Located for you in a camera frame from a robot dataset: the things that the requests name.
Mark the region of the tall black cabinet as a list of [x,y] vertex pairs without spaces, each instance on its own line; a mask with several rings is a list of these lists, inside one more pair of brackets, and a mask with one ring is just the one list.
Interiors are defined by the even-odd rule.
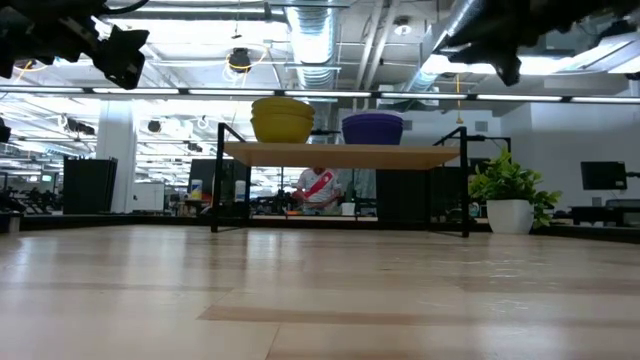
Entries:
[[63,214],[98,215],[111,211],[118,161],[65,158]]

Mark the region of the silver ceiling air duct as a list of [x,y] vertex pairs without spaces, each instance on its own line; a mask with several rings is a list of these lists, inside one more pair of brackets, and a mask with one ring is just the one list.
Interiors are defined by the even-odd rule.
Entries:
[[334,87],[334,62],[338,11],[329,7],[288,7],[291,48],[301,88],[324,90]]

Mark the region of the low black cabinet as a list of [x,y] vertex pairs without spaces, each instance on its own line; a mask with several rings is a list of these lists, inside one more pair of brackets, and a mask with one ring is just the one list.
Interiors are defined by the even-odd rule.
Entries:
[[377,217],[386,223],[461,221],[461,169],[377,170]]

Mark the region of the green leafy plant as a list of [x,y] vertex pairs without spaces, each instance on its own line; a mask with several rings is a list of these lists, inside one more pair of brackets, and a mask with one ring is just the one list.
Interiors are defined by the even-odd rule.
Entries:
[[550,225],[552,215],[549,211],[562,195],[561,191],[538,190],[537,186],[542,182],[539,172],[524,168],[503,148],[498,157],[484,162],[483,167],[476,166],[468,189],[471,199],[486,203],[488,218],[491,218],[491,202],[502,202],[504,205],[509,201],[523,202],[525,210],[531,210],[530,228],[537,229]]

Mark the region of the person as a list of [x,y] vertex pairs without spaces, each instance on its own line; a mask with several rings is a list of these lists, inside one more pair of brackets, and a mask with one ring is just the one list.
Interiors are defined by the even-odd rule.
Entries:
[[341,195],[338,175],[333,170],[320,167],[305,169],[293,193],[305,215],[336,214]]

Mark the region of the black rig frame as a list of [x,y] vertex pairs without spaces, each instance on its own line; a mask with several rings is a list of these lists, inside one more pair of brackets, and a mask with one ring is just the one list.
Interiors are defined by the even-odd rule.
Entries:
[[[169,217],[147,215],[30,215],[21,220],[22,231],[61,230],[72,228],[125,226],[125,225],[162,225],[162,226],[211,226],[209,217]],[[286,228],[286,229],[330,229],[330,230],[397,230],[429,231],[460,235],[463,227],[456,223],[385,223],[377,221],[264,219],[252,218],[248,222],[241,219],[222,218],[218,229],[227,231],[236,228]],[[640,228],[621,227],[584,227],[573,225],[552,225],[531,231],[536,236],[587,239],[640,245]]]

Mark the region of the black wall monitor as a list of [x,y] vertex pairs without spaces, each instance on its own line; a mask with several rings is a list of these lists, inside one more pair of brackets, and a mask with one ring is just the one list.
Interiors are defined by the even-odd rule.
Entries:
[[626,190],[629,178],[640,172],[628,172],[624,162],[585,161],[580,163],[584,190]]

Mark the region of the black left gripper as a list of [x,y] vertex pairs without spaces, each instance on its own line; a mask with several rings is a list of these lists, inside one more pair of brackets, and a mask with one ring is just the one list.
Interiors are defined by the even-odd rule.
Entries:
[[56,58],[76,62],[82,53],[106,79],[125,90],[136,89],[145,56],[140,49],[147,30],[113,26],[99,41],[91,16],[98,7],[0,7],[0,77],[10,79],[19,61],[52,65]]

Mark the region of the wooden shelf with black frame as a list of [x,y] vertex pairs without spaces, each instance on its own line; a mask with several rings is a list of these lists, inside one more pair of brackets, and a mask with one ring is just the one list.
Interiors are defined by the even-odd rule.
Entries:
[[223,123],[217,129],[217,150],[214,177],[212,182],[210,229],[219,231],[220,201],[222,199],[222,179],[224,156],[229,155],[242,162],[246,167],[245,199],[242,217],[235,221],[241,228],[249,227],[286,227],[282,220],[251,219],[250,186],[251,167],[302,167],[319,165],[338,169],[374,169],[374,170],[415,170],[428,172],[455,158],[460,162],[462,171],[460,185],[460,204],[462,206],[459,224],[435,224],[431,215],[425,214],[420,223],[389,223],[360,221],[357,216],[349,216],[344,221],[321,221],[320,229],[340,230],[424,230],[431,232],[456,231],[462,238],[470,236],[472,225],[468,206],[468,143],[481,141],[481,135],[469,135],[465,126],[459,126],[442,136],[431,146],[362,145],[362,144],[295,144],[295,143],[259,143],[247,142],[229,125]]

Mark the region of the black office desk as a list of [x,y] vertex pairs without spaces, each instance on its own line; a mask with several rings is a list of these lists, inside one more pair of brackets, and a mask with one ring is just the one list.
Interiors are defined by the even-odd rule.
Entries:
[[605,227],[640,227],[640,199],[611,199],[603,206],[574,206],[574,225],[602,222]]

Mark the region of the white building column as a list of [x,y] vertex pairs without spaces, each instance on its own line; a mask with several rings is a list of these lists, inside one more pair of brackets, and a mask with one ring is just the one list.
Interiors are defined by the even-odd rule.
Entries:
[[131,213],[137,151],[138,123],[131,101],[103,100],[98,123],[96,157],[117,162],[112,213]]

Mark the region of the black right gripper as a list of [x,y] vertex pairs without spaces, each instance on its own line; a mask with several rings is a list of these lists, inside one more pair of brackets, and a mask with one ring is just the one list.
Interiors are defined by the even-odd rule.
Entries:
[[[488,64],[506,86],[520,81],[518,46],[532,47],[551,31],[566,33],[580,0],[455,0],[434,52],[451,63]],[[515,34],[513,40],[501,35]]]

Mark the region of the long ceiling light bar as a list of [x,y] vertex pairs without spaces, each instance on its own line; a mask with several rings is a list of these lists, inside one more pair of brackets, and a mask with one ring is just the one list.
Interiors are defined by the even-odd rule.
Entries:
[[260,98],[291,97],[304,99],[375,99],[375,100],[436,100],[472,102],[531,102],[602,105],[638,105],[640,97],[619,96],[573,96],[573,95],[520,95],[520,94],[477,94],[477,93],[409,93],[388,91],[334,91],[334,90],[282,90],[282,89],[223,89],[223,88],[139,88],[125,90],[110,87],[67,87],[67,86],[0,86],[4,94],[33,94],[60,96],[118,96],[125,99],[173,99],[190,98]]

